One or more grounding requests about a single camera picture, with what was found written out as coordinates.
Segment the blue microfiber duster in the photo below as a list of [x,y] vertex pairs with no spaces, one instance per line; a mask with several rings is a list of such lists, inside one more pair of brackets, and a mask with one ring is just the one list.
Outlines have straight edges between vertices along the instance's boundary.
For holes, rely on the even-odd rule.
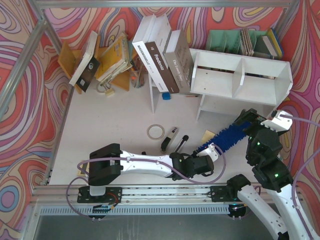
[[195,157],[198,153],[208,148],[210,144],[215,144],[220,148],[220,150],[217,150],[219,155],[225,153],[247,136],[244,133],[244,129],[248,128],[250,125],[251,123],[247,121],[241,125],[231,124],[229,127],[221,130],[213,138],[209,139],[207,142],[203,143],[196,150],[194,150],[192,156]]

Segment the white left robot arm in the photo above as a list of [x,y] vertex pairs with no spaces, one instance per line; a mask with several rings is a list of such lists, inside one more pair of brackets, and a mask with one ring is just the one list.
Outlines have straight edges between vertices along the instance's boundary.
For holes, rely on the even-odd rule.
[[172,152],[154,156],[124,151],[120,144],[112,143],[90,153],[89,159],[80,162],[77,168],[88,177],[90,195],[100,197],[106,192],[104,187],[125,174],[155,175],[193,183],[195,175],[211,176],[214,162],[224,153],[219,146],[210,143],[193,154]]

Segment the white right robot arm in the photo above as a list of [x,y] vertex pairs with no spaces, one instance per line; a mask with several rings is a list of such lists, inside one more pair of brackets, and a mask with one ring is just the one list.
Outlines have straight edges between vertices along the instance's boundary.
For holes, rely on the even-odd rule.
[[274,211],[256,192],[250,181],[238,174],[227,181],[230,198],[245,203],[268,229],[275,240],[318,240],[296,192],[297,178],[293,178],[288,167],[279,158],[283,146],[280,136],[290,130],[293,121],[310,123],[311,120],[292,116],[284,110],[275,110],[269,118],[253,108],[242,110],[235,120],[236,125],[250,123],[244,129],[248,136],[245,158],[252,166],[258,183],[271,196],[277,211]]

